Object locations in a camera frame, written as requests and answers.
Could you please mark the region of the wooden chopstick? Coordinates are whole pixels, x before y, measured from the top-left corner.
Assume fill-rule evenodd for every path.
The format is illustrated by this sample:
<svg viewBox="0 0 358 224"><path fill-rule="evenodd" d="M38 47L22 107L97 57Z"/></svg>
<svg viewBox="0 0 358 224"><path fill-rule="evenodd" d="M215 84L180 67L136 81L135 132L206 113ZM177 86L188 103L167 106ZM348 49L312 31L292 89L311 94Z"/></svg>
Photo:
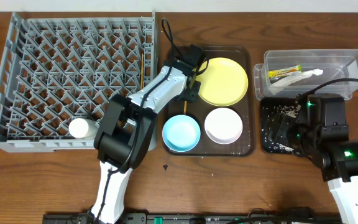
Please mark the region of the wooden chopstick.
<svg viewBox="0 0 358 224"><path fill-rule="evenodd" d="M145 60L145 57L144 57L144 54L141 55L141 67L140 67L140 89L143 89L144 87L144 60Z"/></svg>
<svg viewBox="0 0 358 224"><path fill-rule="evenodd" d="M183 114L186 114L188 102L184 101Z"/></svg>

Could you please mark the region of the white wrapper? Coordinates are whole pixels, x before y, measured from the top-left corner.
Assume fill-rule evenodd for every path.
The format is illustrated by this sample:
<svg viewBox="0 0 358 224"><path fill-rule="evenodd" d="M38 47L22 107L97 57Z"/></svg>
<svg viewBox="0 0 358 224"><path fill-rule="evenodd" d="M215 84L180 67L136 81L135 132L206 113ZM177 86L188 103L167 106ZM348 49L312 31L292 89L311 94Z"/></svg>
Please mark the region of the white wrapper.
<svg viewBox="0 0 358 224"><path fill-rule="evenodd" d="M314 69L314 70L308 70L305 72L292 72L290 75L285 76L284 78L279 79L277 82L273 83L272 86L274 87L285 87L289 86L295 82L298 82L300 80L304 80L306 78L310 78L313 75L319 76L323 74L322 69Z"/></svg>

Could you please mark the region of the green orange snack wrapper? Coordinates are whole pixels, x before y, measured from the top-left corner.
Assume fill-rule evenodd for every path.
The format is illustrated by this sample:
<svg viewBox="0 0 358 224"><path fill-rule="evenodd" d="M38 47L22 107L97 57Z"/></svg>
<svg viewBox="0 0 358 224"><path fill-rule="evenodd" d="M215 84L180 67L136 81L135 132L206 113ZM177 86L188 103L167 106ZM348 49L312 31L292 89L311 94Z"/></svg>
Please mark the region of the green orange snack wrapper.
<svg viewBox="0 0 358 224"><path fill-rule="evenodd" d="M282 68L282 69L278 69L278 70L270 70L268 72L268 77L270 80L276 80L276 79L279 79L280 77L285 76L288 73L301 72L301 71L302 71L301 65L295 65L295 66L288 67L288 68Z"/></svg>

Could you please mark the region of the white bowl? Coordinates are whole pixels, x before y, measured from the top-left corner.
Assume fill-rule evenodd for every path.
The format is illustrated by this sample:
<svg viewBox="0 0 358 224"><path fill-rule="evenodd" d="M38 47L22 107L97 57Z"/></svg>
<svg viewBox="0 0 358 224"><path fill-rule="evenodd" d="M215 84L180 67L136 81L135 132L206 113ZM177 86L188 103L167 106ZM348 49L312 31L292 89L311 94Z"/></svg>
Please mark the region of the white bowl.
<svg viewBox="0 0 358 224"><path fill-rule="evenodd" d="M218 144L231 144L242 134L243 124L237 112L230 108L212 110L204 121L207 136Z"/></svg>

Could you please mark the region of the light blue bowl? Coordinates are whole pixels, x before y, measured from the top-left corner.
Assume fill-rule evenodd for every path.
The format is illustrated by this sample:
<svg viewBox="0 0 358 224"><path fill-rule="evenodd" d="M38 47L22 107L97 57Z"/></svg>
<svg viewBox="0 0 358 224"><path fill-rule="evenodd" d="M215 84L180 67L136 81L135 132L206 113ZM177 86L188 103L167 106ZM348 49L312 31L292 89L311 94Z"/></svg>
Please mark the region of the light blue bowl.
<svg viewBox="0 0 358 224"><path fill-rule="evenodd" d="M201 128L197 121L187 115L169 118L162 129L163 143L174 152L192 150L200 141Z"/></svg>

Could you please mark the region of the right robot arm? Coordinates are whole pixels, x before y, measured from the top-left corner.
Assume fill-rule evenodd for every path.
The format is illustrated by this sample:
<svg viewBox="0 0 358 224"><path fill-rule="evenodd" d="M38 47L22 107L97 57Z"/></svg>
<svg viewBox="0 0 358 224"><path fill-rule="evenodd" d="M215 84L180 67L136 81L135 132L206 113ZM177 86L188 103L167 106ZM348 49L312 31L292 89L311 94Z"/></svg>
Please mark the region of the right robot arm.
<svg viewBox="0 0 358 224"><path fill-rule="evenodd" d="M276 112L267 117L269 141L309 158L338 207L343 223L358 223L358 140L349 138L345 100L341 95L299 95L295 116Z"/></svg>

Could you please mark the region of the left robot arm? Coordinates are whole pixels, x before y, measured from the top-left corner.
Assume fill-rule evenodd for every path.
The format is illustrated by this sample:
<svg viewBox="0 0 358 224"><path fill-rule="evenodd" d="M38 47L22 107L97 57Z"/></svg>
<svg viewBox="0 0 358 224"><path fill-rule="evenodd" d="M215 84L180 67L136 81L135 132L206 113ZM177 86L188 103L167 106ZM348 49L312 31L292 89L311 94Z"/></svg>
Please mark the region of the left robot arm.
<svg viewBox="0 0 358 224"><path fill-rule="evenodd" d="M101 179L90 223L118 221L130 175L153 148L159 112L177 96L195 99L201 85L196 76L205 60L204 49L197 45L190 45L184 55L173 49L160 73L143 89L111 98L94 138Z"/></svg>

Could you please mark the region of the grey dishwasher rack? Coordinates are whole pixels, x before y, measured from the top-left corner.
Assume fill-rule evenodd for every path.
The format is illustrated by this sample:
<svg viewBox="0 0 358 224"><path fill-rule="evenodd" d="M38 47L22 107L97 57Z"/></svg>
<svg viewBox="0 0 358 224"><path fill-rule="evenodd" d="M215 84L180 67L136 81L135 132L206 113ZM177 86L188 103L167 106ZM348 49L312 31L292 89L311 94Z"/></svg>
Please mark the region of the grey dishwasher rack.
<svg viewBox="0 0 358 224"><path fill-rule="evenodd" d="M11 16L0 64L0 149L92 149L75 139L75 118L102 120L114 95L157 75L158 25L149 17L23 19Z"/></svg>

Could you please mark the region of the black plastic tray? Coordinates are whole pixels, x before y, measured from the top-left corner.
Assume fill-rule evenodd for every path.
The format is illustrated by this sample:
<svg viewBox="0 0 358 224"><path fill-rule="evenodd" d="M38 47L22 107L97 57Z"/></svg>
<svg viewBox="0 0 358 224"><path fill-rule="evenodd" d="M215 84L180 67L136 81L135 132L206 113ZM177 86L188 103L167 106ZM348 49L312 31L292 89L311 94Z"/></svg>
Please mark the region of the black plastic tray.
<svg viewBox="0 0 358 224"><path fill-rule="evenodd" d="M262 149L273 154L293 154L308 157L297 146L291 147L288 133L291 127L307 123L307 103L294 98L266 97L260 102Z"/></svg>

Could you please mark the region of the food scraps pile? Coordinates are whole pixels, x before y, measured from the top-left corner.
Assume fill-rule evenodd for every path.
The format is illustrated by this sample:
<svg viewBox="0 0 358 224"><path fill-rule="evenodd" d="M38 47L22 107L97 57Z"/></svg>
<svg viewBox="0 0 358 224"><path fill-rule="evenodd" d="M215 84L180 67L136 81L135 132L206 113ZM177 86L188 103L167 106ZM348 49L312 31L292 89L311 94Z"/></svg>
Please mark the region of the food scraps pile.
<svg viewBox="0 0 358 224"><path fill-rule="evenodd" d="M296 154L294 149L269 149L266 143L266 133L265 133L265 122L267 118L271 114L275 113L286 113L290 116L294 115L295 113L298 114L298 109L296 106L292 105L262 105L260 108L260 127L261 127L261 145L262 149L267 153L274 153L274 154Z"/></svg>

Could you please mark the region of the yellow round plate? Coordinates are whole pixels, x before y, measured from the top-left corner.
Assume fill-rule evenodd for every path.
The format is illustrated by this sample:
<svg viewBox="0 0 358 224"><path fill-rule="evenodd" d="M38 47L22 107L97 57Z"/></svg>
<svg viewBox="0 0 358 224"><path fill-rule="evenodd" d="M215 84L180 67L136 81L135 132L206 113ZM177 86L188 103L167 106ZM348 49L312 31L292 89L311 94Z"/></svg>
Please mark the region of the yellow round plate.
<svg viewBox="0 0 358 224"><path fill-rule="evenodd" d="M216 57L204 62L196 77L201 83L198 95L214 106L231 106L246 95L249 86L245 69L236 61Z"/></svg>

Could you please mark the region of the dark brown serving tray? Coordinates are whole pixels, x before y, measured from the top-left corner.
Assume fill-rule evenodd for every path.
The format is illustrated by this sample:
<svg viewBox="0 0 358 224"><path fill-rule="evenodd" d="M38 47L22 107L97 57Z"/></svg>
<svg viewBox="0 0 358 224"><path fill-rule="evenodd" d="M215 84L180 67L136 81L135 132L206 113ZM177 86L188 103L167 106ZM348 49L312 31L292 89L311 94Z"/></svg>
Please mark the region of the dark brown serving tray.
<svg viewBox="0 0 358 224"><path fill-rule="evenodd" d="M241 46L204 46L204 52L208 59L224 57L231 59L241 67L247 75L250 74L250 57L246 49ZM236 156L245 157L253 152L255 149L255 134L254 134L254 104L253 96L250 90L246 91L245 96L229 108L239 113L241 123L243 125L242 134L239 139L230 144L218 144L207 137L204 130L204 119L207 113L211 112L216 107L208 104L200 97L195 102L188 103L186 113L191 116L200 125L201 137L198 144L187 152L175 152L170 149L167 144L164 144L164 149L170 154L177 156Z"/></svg>

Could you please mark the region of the clear plastic bin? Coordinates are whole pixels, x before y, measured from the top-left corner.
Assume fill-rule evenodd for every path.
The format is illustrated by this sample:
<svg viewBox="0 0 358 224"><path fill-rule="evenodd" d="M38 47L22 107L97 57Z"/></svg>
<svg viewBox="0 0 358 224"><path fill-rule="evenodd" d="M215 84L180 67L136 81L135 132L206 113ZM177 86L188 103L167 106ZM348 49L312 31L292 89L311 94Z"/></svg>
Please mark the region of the clear plastic bin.
<svg viewBox="0 0 358 224"><path fill-rule="evenodd" d="M312 75L287 86L274 86L269 72L299 65L302 72L319 69ZM269 50L264 62L254 66L255 96L294 98L317 86L340 78L358 79L358 49Z"/></svg>

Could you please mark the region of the white cup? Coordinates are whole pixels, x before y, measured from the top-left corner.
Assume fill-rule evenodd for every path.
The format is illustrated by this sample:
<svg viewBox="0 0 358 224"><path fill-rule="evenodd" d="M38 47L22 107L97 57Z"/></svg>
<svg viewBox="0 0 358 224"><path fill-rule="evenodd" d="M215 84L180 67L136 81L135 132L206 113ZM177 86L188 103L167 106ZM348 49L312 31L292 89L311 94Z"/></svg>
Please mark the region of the white cup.
<svg viewBox="0 0 358 224"><path fill-rule="evenodd" d="M98 132L95 121L84 118L75 118L69 124L69 133L76 139L94 139Z"/></svg>

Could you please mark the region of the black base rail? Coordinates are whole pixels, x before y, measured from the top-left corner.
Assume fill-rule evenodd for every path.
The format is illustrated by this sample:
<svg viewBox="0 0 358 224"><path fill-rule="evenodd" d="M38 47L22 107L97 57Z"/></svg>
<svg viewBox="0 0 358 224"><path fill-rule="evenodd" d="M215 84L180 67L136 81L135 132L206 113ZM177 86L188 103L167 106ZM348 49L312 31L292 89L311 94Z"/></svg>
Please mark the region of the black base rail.
<svg viewBox="0 0 358 224"><path fill-rule="evenodd" d="M252 219L252 223L279 223L278 218L284 218L283 223L297 223L299 219L316 223L341 223L339 215L318 214L309 207L290 208L286 212L273 212L263 208L253 208L248 213L217 214L217 213L148 213L147 211L128 210L121 214L118 224L190 224L190 223L229 223L244 219ZM91 212L83 213L46 213L42 217L42 224L84 224L97 223Z"/></svg>

